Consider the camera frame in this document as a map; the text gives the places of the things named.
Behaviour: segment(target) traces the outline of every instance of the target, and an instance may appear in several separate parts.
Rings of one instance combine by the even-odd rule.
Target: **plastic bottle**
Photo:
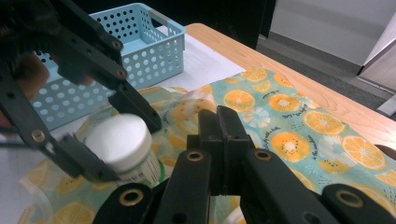
[[[119,185],[143,183],[154,187],[163,172],[151,150],[146,123],[132,114],[119,114],[100,123],[85,144],[120,177]]]

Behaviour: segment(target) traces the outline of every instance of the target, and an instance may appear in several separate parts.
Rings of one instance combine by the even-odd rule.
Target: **wooden table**
[[[278,72],[286,77],[298,91],[304,93],[316,101],[321,107],[349,124],[352,129],[373,144],[396,149],[395,121],[346,98],[336,91],[330,90],[316,81],[201,23],[188,25],[187,34],[244,69],[261,66]]]

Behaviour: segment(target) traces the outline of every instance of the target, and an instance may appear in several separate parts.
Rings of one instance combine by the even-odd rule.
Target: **white wall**
[[[271,32],[364,65],[395,0],[276,0]]]
[[[370,62],[370,60],[372,60],[375,57],[375,55],[381,52],[382,49],[384,49],[388,44],[390,44],[395,39],[396,39],[396,12],[395,14],[393,14],[393,17],[392,19],[390,19],[387,28],[385,28],[384,33],[382,33],[381,37],[379,37],[379,40],[376,42],[373,50],[371,51],[369,57],[367,58],[364,64]]]

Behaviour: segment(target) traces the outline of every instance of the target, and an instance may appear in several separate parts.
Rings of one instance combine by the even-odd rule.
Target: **perforated basket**
[[[186,30],[156,10],[131,4],[91,14],[91,17],[123,43],[123,66],[134,88],[152,86],[183,71]],[[163,29],[155,28],[153,21]],[[57,65],[47,53],[37,55],[51,76],[32,105],[50,130],[89,114],[112,93],[99,83],[74,85],[57,74]]]

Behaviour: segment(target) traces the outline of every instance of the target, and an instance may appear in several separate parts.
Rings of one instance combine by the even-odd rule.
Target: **white lid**
[[[151,134],[140,117],[120,114],[94,128],[85,144],[118,173],[133,168],[145,159],[150,151]]]

